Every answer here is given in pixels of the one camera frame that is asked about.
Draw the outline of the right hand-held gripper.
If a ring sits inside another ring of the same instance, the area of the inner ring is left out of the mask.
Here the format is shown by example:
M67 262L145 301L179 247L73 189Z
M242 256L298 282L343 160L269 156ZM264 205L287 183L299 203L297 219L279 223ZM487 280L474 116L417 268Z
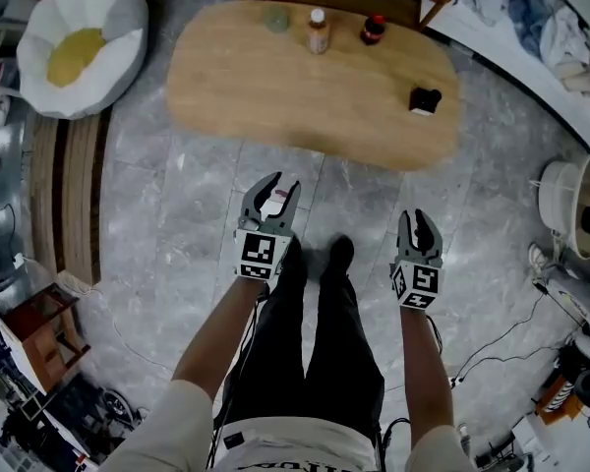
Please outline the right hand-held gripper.
M421 209L415 211L418 251L425 260L442 258L443 238L431 220ZM413 231L409 213L404 210L398 219L397 249L402 259L412 259L415 253ZM390 272L392 290L397 303L405 308L428 308L440 295L443 271L429 265L400 261Z

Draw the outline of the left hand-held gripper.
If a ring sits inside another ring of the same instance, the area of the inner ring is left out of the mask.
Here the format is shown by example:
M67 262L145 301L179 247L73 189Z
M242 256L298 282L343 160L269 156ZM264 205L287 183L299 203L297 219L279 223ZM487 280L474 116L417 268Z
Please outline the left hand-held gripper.
M239 226L234 231L234 269L238 276L272 280L281 270L293 234L269 229L291 228L301 184L296 181L288 190L275 188L280 178L280 172L267 175L243 197Z

